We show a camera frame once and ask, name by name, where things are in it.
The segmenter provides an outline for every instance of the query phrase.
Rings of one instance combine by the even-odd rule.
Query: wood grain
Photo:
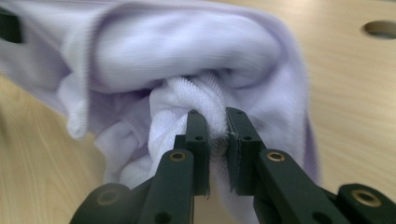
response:
[[[365,35],[396,21],[396,4],[352,0],[226,0],[275,14],[298,39],[310,75],[323,187],[359,182],[396,201],[396,40]],[[101,184],[92,137],[72,140],[65,119],[0,77],[0,223],[67,223]],[[199,199],[195,223],[231,223]]]

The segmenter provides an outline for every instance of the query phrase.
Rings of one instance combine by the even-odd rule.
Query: black object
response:
[[[1,7],[0,38],[12,43],[22,43],[20,19],[14,13]]]
[[[321,189],[289,154],[267,149],[243,111],[227,108],[227,116],[230,185],[254,196],[260,223],[396,223],[396,204],[381,192],[359,184],[342,186],[338,195]],[[205,129],[205,118],[192,110],[186,134],[176,136],[153,178],[133,190],[117,184],[94,190],[71,223],[192,223],[193,196],[209,191]]]

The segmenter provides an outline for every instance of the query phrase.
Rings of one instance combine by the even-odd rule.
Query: cloth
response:
[[[155,174],[186,129],[207,119],[211,174],[223,205],[257,223],[251,197],[230,192],[225,107],[242,109],[265,145],[288,152],[318,180],[307,75],[298,45],[274,16],[201,1],[2,1],[23,43],[0,39],[0,71],[93,133],[105,182],[133,188]]]

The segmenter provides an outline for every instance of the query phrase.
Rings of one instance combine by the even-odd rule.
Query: crumpled cloth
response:
[[[202,1],[2,1],[23,43],[0,39],[0,71],[93,133],[105,182],[134,188],[196,109],[208,125],[211,173],[240,223],[258,223],[251,197],[230,192],[227,106],[244,110],[265,145],[318,181],[308,83],[298,45],[267,13]]]

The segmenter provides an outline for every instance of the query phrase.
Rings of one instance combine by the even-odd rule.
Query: terry cloth fabric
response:
[[[207,119],[211,173],[240,223],[257,223],[251,197],[230,192],[225,107],[247,112],[269,148],[314,180],[317,155],[304,61],[288,29],[253,9],[201,1],[2,1],[22,43],[0,39],[0,71],[68,117],[106,157],[105,182],[133,188],[155,174],[186,129]]]

